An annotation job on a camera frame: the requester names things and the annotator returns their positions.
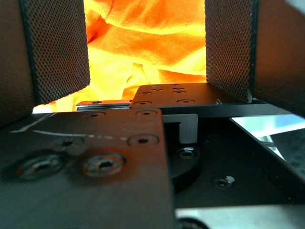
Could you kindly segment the orange t shirt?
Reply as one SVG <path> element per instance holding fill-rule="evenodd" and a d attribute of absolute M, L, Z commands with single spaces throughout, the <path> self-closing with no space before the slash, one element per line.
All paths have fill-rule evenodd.
<path fill-rule="evenodd" d="M 204 6 L 203 0 L 86 0 L 90 84 L 33 111 L 131 100 L 141 85 L 205 82 Z"/>

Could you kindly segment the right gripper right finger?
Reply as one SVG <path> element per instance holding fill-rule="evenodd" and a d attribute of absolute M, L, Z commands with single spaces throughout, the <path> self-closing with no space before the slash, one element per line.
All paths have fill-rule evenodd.
<path fill-rule="evenodd" d="M 305 115 L 305 3 L 207 0 L 207 82 L 244 102 Z"/>

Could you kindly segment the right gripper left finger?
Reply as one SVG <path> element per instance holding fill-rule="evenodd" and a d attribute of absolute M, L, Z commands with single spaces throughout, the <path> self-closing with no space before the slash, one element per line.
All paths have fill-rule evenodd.
<path fill-rule="evenodd" d="M 1 126 L 89 83 L 83 1 L 1 1 Z"/>

